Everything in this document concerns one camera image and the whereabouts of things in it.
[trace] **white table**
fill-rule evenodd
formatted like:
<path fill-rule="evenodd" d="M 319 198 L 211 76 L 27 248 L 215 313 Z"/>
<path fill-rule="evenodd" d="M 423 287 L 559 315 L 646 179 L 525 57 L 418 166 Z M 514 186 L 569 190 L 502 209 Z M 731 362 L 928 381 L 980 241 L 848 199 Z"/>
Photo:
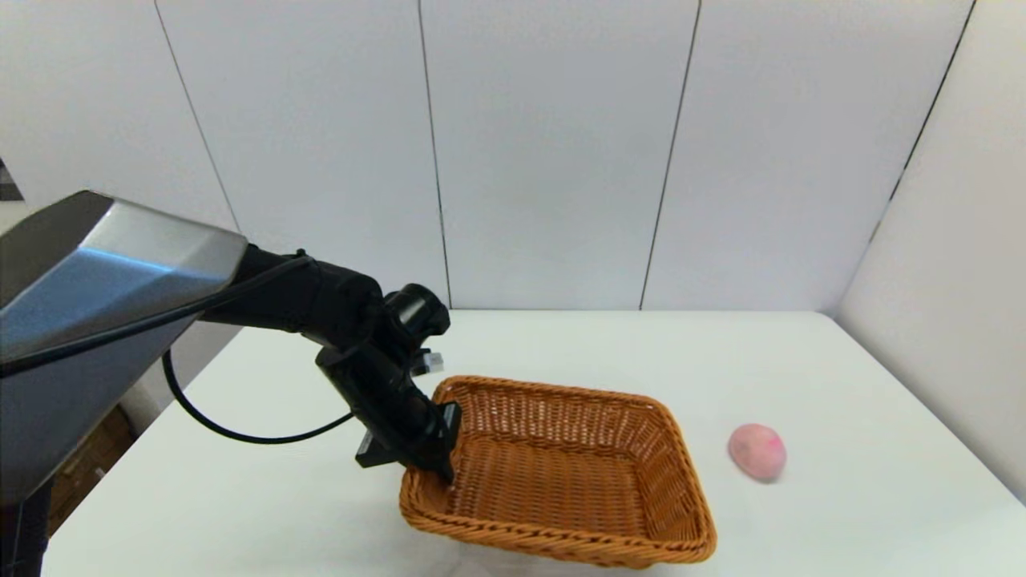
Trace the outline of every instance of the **white table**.
<path fill-rule="evenodd" d="M 1026 576 L 1023 507 L 832 320 L 814 313 L 458 311 L 429 341 L 447 371 L 647 394 L 676 416 L 719 532 L 698 566 L 647 575 Z M 247 329 L 187 393 L 214 420 L 285 434 L 347 412 L 304 339 Z M 734 427 L 768 424 L 789 462 L 745 477 Z M 421 533 L 399 466 L 360 469 L 353 421 L 285 447 L 166 411 L 57 532 L 45 575 L 637 575 Z"/>

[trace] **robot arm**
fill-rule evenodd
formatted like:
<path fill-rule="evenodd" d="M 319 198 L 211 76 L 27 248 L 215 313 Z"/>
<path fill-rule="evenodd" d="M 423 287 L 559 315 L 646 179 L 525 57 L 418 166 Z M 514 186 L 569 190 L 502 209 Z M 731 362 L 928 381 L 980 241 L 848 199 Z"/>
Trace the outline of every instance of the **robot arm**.
<path fill-rule="evenodd" d="M 425 364 L 424 341 L 449 325 L 423 286 L 383 296 L 372 278 L 302 252 L 273 255 L 239 234 L 89 191 L 0 237 L 0 279 L 5 512 L 24 516 L 30 497 L 197 318 L 317 342 L 318 367 L 367 427 L 357 461 L 398 461 L 451 480 L 459 408 L 435 406 L 411 380 Z M 7 550 L 4 516 L 7 575 L 23 555 Z"/>

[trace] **white backdrop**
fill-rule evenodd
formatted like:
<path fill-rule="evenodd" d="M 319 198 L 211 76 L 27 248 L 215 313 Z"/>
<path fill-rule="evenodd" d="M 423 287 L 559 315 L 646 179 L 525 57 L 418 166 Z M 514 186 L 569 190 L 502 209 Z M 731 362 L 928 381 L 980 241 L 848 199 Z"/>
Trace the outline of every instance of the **white backdrop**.
<path fill-rule="evenodd" d="M 3 3 L 0 156 L 455 307 L 830 311 L 970 4 Z"/>
<path fill-rule="evenodd" d="M 978 2 L 838 322 L 1026 502 L 1026 2 Z"/>

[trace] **pink object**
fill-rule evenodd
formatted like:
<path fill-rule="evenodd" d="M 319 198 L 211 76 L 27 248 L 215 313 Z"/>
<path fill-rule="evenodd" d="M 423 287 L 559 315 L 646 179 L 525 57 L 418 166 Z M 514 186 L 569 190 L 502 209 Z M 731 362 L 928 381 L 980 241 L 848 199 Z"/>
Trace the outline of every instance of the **pink object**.
<path fill-rule="evenodd" d="M 731 435 L 727 449 L 741 470 L 759 480 L 777 478 L 787 462 L 784 441 L 763 425 L 741 425 Z"/>

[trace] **wicker basket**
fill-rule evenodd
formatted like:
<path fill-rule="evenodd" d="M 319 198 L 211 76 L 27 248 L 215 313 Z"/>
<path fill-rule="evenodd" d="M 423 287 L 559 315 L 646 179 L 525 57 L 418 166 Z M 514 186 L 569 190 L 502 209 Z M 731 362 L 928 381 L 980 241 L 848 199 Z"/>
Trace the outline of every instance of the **wicker basket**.
<path fill-rule="evenodd" d="M 648 397 L 452 377 L 456 482 L 407 469 L 412 527 L 467 543 L 603 567 L 705 561 L 716 530 L 680 430 Z"/>

